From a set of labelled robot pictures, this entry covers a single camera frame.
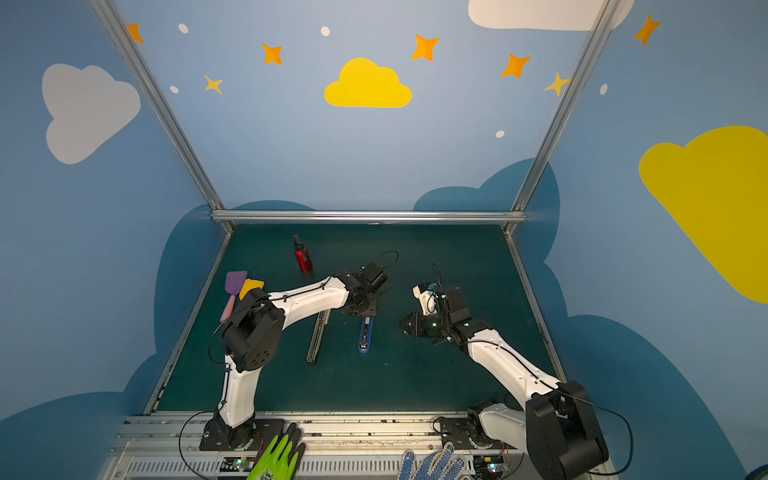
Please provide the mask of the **long metal stapler magazine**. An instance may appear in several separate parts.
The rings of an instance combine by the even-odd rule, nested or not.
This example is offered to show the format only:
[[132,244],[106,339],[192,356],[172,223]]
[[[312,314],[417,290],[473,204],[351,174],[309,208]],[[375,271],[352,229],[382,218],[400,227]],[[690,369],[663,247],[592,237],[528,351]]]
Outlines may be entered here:
[[321,311],[316,318],[311,341],[309,344],[309,349],[306,356],[306,362],[309,365],[314,365],[316,363],[319,350],[321,347],[325,327],[328,325],[328,322],[329,322],[330,313],[331,313],[330,309]]

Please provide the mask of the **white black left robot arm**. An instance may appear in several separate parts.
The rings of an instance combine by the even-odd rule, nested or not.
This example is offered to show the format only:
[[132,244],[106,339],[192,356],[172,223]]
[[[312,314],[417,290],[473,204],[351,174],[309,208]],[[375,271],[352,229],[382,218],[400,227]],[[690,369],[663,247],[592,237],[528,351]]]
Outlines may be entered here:
[[356,273],[342,271],[293,290],[246,293],[223,325],[225,384],[211,423],[225,434],[250,429],[261,370],[276,356],[283,331],[327,310],[371,317],[386,281],[384,271],[371,263]]

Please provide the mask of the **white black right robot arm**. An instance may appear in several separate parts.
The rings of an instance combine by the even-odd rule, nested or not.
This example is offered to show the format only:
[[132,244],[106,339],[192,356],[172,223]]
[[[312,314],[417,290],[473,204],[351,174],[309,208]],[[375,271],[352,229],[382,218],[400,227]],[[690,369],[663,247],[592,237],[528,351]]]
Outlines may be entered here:
[[478,414],[488,438],[526,453],[543,479],[576,479],[609,460],[609,449],[585,388],[560,382],[505,342],[481,318],[453,321],[415,312],[399,322],[413,337],[447,340],[490,372],[523,408],[492,404]]

